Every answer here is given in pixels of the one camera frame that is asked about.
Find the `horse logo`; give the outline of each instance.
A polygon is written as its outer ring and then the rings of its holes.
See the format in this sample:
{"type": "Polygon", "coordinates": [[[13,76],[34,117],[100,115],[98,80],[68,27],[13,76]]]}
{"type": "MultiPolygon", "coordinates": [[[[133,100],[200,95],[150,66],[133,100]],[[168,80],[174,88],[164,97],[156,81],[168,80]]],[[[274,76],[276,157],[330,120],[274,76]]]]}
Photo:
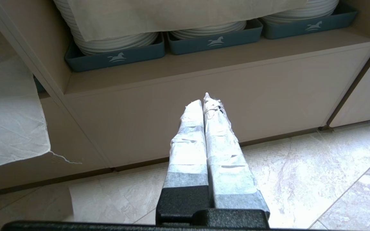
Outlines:
{"type": "Polygon", "coordinates": [[[222,39],[224,39],[222,36],[219,37],[218,39],[216,40],[208,40],[210,41],[210,43],[207,45],[209,47],[212,47],[212,46],[218,46],[218,45],[222,45],[224,42],[222,41],[222,39]]]}
{"type": "Polygon", "coordinates": [[[124,61],[126,60],[127,58],[126,57],[123,57],[123,53],[120,52],[118,54],[118,56],[109,56],[108,58],[110,58],[109,62],[112,62],[112,63],[115,63],[115,62],[119,62],[119,61],[124,61]]]}
{"type": "Polygon", "coordinates": [[[307,26],[309,26],[308,28],[305,29],[305,31],[311,31],[311,30],[318,30],[320,28],[320,25],[322,24],[322,21],[319,21],[317,24],[315,25],[312,25],[312,24],[309,24],[307,26]]]}

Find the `teal plastic bin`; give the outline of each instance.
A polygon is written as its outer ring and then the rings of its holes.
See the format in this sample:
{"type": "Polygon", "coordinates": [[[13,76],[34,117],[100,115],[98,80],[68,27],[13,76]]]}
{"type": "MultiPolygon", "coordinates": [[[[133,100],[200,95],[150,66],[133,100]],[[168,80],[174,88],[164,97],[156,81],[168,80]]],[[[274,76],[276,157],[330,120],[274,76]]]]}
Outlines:
{"type": "Polygon", "coordinates": [[[145,47],[85,56],[81,53],[75,42],[72,41],[65,54],[65,60],[73,71],[85,72],[164,57],[164,44],[163,34],[160,33],[153,44],[145,47]]]}
{"type": "Polygon", "coordinates": [[[179,40],[167,32],[167,37],[171,52],[181,55],[256,42],[261,37],[262,28],[259,20],[252,19],[247,21],[245,29],[240,31],[184,40],[179,40]]]}
{"type": "Polygon", "coordinates": [[[267,39],[279,39],[344,28],[351,25],[357,13],[357,10],[353,7],[345,3],[339,3],[330,16],[285,24],[268,24],[264,20],[261,20],[263,23],[263,35],[267,39]]]}

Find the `white cloth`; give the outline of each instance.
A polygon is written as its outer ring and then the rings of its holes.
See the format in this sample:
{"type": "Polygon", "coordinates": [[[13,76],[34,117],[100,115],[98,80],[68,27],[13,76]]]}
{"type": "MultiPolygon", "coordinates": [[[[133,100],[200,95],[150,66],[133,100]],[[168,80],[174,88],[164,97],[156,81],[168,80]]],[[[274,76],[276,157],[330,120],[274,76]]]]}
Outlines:
{"type": "Polygon", "coordinates": [[[0,165],[50,151],[31,71],[0,33],[0,165]]]}
{"type": "Polygon", "coordinates": [[[85,41],[255,19],[307,3],[307,0],[67,1],[85,41]]]}

